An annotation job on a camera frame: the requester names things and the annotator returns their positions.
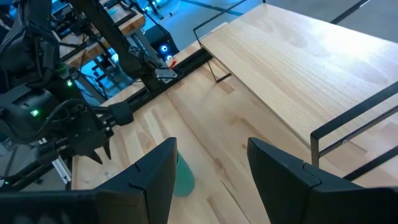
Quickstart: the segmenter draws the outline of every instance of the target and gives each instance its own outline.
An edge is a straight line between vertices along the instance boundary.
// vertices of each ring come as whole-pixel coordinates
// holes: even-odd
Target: light wood surface
[[[116,12],[111,15],[114,22],[120,21],[128,14],[130,14],[129,11],[124,10],[120,5],[115,5],[114,7],[111,8],[111,10],[116,10]],[[136,16],[129,19],[125,23],[121,24],[119,26],[119,29],[124,35],[128,35],[133,30],[141,28],[144,24],[145,24],[145,17],[141,13],[137,12]],[[93,32],[97,34],[98,30],[95,27],[93,27]],[[69,34],[66,37],[64,37],[61,41],[68,44],[81,44],[83,42],[83,35],[76,36],[73,34]],[[109,43],[104,38],[102,38],[101,41],[106,48],[110,48]],[[63,57],[67,53],[71,52],[73,49],[74,48],[72,47],[61,46],[60,56]],[[68,59],[66,63],[68,65],[78,68],[80,67],[82,58],[83,58],[83,64],[85,64],[101,53],[103,53],[103,49],[101,48],[101,46],[98,43],[94,43],[91,46],[87,47],[86,50],[82,50],[81,52],[74,55],[72,58]]]
[[[398,81],[397,44],[268,4],[202,43],[307,146],[312,131]],[[397,104],[396,95],[369,110],[323,138],[321,149]],[[368,161],[398,145],[396,136],[398,114],[336,150],[341,160],[358,161],[349,159],[358,151]],[[389,165],[398,177],[398,161]]]
[[[181,51],[175,56],[177,63],[197,49],[194,43]],[[210,63],[216,76],[227,73],[216,60]],[[141,88],[140,84],[130,86],[106,105],[122,101]],[[72,188],[97,187],[174,136],[196,186],[188,197],[173,198],[169,223],[269,223],[246,157],[249,137],[310,161],[307,147],[237,78],[216,84],[207,65],[134,113],[132,124],[114,131],[112,160],[102,149],[97,153],[103,165],[86,157],[73,158]],[[351,157],[341,158],[340,151],[332,152],[327,160],[321,159],[323,168],[343,176],[366,160],[360,150],[350,153]],[[398,185],[398,180],[383,169],[375,169],[357,183],[374,187]]]

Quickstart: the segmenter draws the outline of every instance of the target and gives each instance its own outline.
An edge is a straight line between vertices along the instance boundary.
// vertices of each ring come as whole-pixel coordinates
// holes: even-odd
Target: wooden table
[[[128,14],[130,14],[129,11],[124,10],[119,4],[113,6],[110,10],[116,10],[116,12],[111,15],[114,22],[118,22],[121,19],[123,19],[124,17],[126,17]],[[136,16],[129,19],[125,23],[121,24],[119,26],[119,29],[124,35],[128,35],[132,31],[141,28],[144,24],[145,24],[144,15],[137,12]],[[95,29],[95,27],[94,27],[93,32],[95,34],[97,34],[98,30]],[[83,35],[75,36],[74,34],[69,34],[60,41],[62,41],[64,43],[68,43],[68,44],[81,44],[83,42]],[[101,41],[106,48],[110,48],[108,42],[104,38],[102,38]],[[73,49],[74,48],[72,48],[72,47],[61,46],[60,47],[60,56],[63,57],[67,53],[71,52]],[[68,59],[66,61],[66,64],[78,68],[78,67],[80,67],[82,58],[83,58],[83,64],[85,64],[103,52],[104,51],[101,48],[101,46],[98,43],[95,43],[95,44],[92,44],[91,46],[87,47],[86,50],[82,50],[81,52],[74,55],[72,58]]]
[[[197,49],[197,43],[187,47],[175,56],[177,62]],[[227,73],[216,60],[210,63],[216,76]],[[142,87],[134,84],[106,105],[122,101]],[[114,128],[114,132],[111,161],[102,149],[96,152],[103,165],[86,157],[73,158],[72,188],[97,187],[174,136],[195,176],[196,186],[188,197],[173,198],[169,223],[269,223],[246,157],[249,137],[263,139],[310,162],[306,145],[272,110],[236,77],[216,84],[207,65],[134,113],[132,124]],[[322,168],[343,176],[366,160],[361,155],[350,161],[357,156],[356,151],[346,159],[341,159],[340,153],[321,159]],[[398,185],[398,180],[384,169],[375,169],[356,183],[376,187]]]
[[[268,4],[203,45],[307,146],[312,131],[398,81],[397,44]],[[393,96],[369,110],[327,135],[320,149],[397,104]],[[397,146],[396,136],[398,114],[333,153],[358,168]],[[398,177],[396,159],[384,168]]]

